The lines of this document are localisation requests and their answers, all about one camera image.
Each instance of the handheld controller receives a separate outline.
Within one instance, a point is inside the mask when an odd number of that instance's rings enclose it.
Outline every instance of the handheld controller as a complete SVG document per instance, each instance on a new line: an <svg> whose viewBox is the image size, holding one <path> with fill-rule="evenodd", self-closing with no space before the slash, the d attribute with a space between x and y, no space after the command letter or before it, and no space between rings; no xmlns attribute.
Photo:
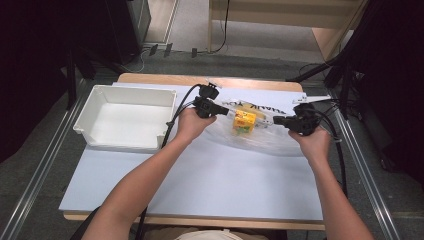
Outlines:
<svg viewBox="0 0 424 240"><path fill-rule="evenodd" d="M199 96L194 99L193 105L196 107L197 115L200 118L208 118L217 114L227 115L228 108L219 106L212 102L219 94L216 85L202 85L199 89Z"/></svg>
<svg viewBox="0 0 424 240"><path fill-rule="evenodd" d="M311 135L321 121L321 118L314 112L314 106L310 103L302 103L293 110L296 113L295 116L274 116L274 124L283 125L303 136Z"/></svg>

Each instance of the black cable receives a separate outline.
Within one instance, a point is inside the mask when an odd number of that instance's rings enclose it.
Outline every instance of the black cable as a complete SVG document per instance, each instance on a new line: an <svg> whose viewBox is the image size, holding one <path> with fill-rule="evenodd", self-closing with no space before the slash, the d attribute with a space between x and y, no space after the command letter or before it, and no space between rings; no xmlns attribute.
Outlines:
<svg viewBox="0 0 424 240"><path fill-rule="evenodd" d="M94 209L90 215L84 220L84 222L81 223L81 225L78 227L78 229L74 232L70 240L81 240L84 236L85 232L87 231L88 226L90 225L91 221L93 220L94 216L97 213L97 210L99 210L100 207L97 207Z"/></svg>
<svg viewBox="0 0 424 240"><path fill-rule="evenodd" d="M144 224L144 219L146 218L146 213L147 213L147 207L141 213L140 222L138 223L137 232L135 234L135 240L142 240L144 238L143 224Z"/></svg>
<svg viewBox="0 0 424 240"><path fill-rule="evenodd" d="M225 35L226 34L226 32L224 31L224 28L222 27L222 19L221 19L221 1L218 1L218 8L220 9L220 11L219 11L219 26L220 26L220 28L221 28L221 32L222 32L222 34L223 35Z"/></svg>
<svg viewBox="0 0 424 240"><path fill-rule="evenodd" d="M302 70L305 68L305 67L309 67L309 66L314 66L314 65L321 65L322 63L308 63L308 64L306 64L306 65L303 65L298 71L299 71L299 76L302 76Z"/></svg>
<svg viewBox="0 0 424 240"><path fill-rule="evenodd" d="M193 101L191 101L191 102L188 102L188 103L186 103L186 104L184 104L182 107L181 107L181 110L180 110L180 112L178 113L178 115L180 115L180 113L182 112L182 111L184 111L184 109L186 109L187 107L189 107L190 105L194 105L195 103L197 103L198 102L198 100L196 101L196 100L193 100Z"/></svg>
<svg viewBox="0 0 424 240"><path fill-rule="evenodd" d="M340 144L340 138L337 136L336 128L334 127L333 123L331 122L330 118L327 117L324 113L316 110L316 109L302 109L303 111L310 111L319 114L323 119L325 119L325 122L330 127L331 134L333 135L333 138L335 139L336 143L336 149L337 154L339 155L339 162L340 162L340 172L342 175L342 190L344 194L346 195L346 198L348 198L348 192L347 192L347 183L346 183L346 166L343 158L343 152L342 147Z"/></svg>
<svg viewBox="0 0 424 240"><path fill-rule="evenodd" d="M324 113L327 116L331 116L340 107L340 99L328 99L328 100L324 100L324 101L331 101L331 102L334 103L334 105L332 105L329 109L324 111ZM359 119L358 100L348 100L348 102L346 104L346 110L350 110L350 112L347 112L347 114Z"/></svg>
<svg viewBox="0 0 424 240"><path fill-rule="evenodd" d="M225 24L224 24L224 41L222 42L221 46L217 49L217 50L213 50L213 51L201 51L198 53L207 53L207 54L214 54L219 52L225 45L225 43L227 42L227 23L228 23L228 12L230 10L230 0L227 0L227 11L225 13Z"/></svg>
<svg viewBox="0 0 424 240"><path fill-rule="evenodd" d="M171 133L172 127L175 124L175 120L177 119L178 115L180 115L181 111L183 110L183 104L184 104L185 100L187 99L187 97L190 95L190 93L196 87L200 87L200 86L202 86L202 84L196 84L193 87L191 87L190 90L188 90L188 92L184 96L183 100L181 101L180 105L178 106L177 111L175 111L174 117L172 118L172 120L170 122L167 122L166 123L166 125L168 125L168 129L166 130L165 137L163 139L163 143L162 143L162 147L161 148L165 147L166 143L168 142L169 134Z"/></svg>
<svg viewBox="0 0 424 240"><path fill-rule="evenodd" d="M324 63L322 63L322 64L320 64L318 66L316 66L315 68L309 70L308 72L306 72L306 73L304 73L304 74L302 74L300 76L286 79L286 82L297 82L297 83L300 83L300 82L302 82L304 80L307 80L310 77L312 77L312 76L314 76L314 75L316 75L316 74L318 74L320 72L325 71L326 69L328 69L330 67L336 67L338 65L337 64L338 61L339 61L339 56L336 56L336 57L334 57L334 58L332 58L332 59L330 59L330 60L328 60L328 61L326 61L326 62L324 62Z"/></svg>

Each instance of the gray floor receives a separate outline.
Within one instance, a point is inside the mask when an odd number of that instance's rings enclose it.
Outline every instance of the gray floor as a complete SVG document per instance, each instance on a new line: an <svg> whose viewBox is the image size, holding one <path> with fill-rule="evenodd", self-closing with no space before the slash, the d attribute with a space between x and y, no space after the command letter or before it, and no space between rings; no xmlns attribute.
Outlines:
<svg viewBox="0 0 424 240"><path fill-rule="evenodd" d="M168 43L173 49L205 51L208 36L208 1L179 0ZM212 49L223 42L224 22L213 21ZM311 28L228 22L226 46L221 55L323 62Z"/></svg>

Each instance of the person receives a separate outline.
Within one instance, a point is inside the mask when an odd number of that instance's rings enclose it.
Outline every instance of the person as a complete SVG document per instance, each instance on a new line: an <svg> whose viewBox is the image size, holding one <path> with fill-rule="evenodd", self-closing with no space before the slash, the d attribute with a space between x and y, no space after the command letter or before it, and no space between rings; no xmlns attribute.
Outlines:
<svg viewBox="0 0 424 240"><path fill-rule="evenodd" d="M216 117L199 118L193 108L182 111L176 136L119 181L94 215L82 239L128 239L134 220L147 207L180 154L215 120ZM315 175L328 239L373 239L330 169L327 159L331 137L328 132L318 127L309 136L293 131L289 131L289 135L300 144Z"/></svg>

